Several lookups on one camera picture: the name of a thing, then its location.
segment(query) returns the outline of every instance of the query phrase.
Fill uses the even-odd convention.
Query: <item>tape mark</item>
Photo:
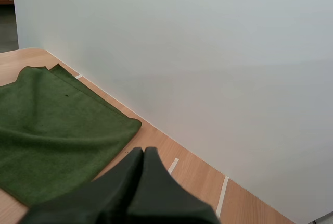
[[[173,169],[176,167],[177,163],[178,163],[179,159],[175,158],[175,160],[173,161],[173,163],[171,163],[170,168],[168,169],[169,174],[172,173]]]
[[[223,185],[222,185],[222,188],[221,188],[219,203],[217,204],[217,209],[216,209],[216,215],[217,215],[218,219],[220,218],[220,214],[221,214],[221,211],[222,211],[222,205],[223,205],[225,190],[227,189],[228,180],[229,180],[229,176],[225,176],[224,181],[223,181]]]

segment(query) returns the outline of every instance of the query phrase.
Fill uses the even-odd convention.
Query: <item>wooden table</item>
[[[60,63],[72,75],[79,75],[49,52],[42,49],[27,48],[2,53],[0,54],[0,86],[14,82],[21,69],[25,66],[46,66],[47,68],[51,68],[57,63]],[[187,191],[209,203],[214,210],[217,209],[225,179],[222,173],[183,148],[84,77],[80,77],[79,80],[124,114],[139,119],[142,122],[142,127],[138,134],[99,176],[111,169],[134,147],[142,147],[144,149],[148,146],[155,146],[158,148],[159,155],[166,168],[170,168],[175,158],[179,159],[171,176]],[[17,223],[26,211],[27,208],[25,206],[0,189],[0,223]],[[229,180],[226,187],[220,220],[222,223],[227,224],[292,223],[232,180]]]
[[[14,4],[14,0],[0,0],[0,5]]]

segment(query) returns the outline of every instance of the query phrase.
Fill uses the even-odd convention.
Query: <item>dark floor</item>
[[[18,48],[14,5],[0,5],[0,53]]]

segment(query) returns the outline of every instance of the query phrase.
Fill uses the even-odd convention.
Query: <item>green towel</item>
[[[0,87],[0,187],[27,206],[94,179],[141,122],[60,65],[25,67]]]

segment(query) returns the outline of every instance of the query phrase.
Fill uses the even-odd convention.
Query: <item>white wall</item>
[[[297,223],[333,211],[332,0],[15,0],[44,48]]]

